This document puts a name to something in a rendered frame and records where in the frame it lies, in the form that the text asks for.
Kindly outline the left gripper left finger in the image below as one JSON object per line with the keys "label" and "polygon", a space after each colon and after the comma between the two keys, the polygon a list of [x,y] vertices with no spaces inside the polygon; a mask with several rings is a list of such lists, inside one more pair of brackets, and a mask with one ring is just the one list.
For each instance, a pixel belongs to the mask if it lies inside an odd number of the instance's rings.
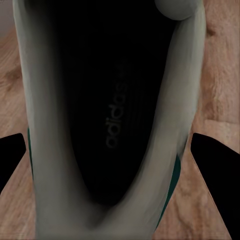
{"label": "left gripper left finger", "polygon": [[0,138],[0,193],[26,152],[21,133]]}

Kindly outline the gym shoe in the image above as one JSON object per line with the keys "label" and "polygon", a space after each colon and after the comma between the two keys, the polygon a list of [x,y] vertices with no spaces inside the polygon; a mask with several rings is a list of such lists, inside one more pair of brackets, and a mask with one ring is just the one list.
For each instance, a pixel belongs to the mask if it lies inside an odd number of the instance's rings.
{"label": "gym shoe", "polygon": [[12,0],[35,240],[151,240],[180,177],[203,0]]}

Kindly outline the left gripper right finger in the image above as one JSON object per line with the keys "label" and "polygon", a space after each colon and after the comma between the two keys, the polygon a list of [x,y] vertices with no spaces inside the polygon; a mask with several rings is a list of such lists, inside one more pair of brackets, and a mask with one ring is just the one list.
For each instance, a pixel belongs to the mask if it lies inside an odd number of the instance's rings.
{"label": "left gripper right finger", "polygon": [[240,240],[240,154],[199,133],[190,150],[232,240]]}

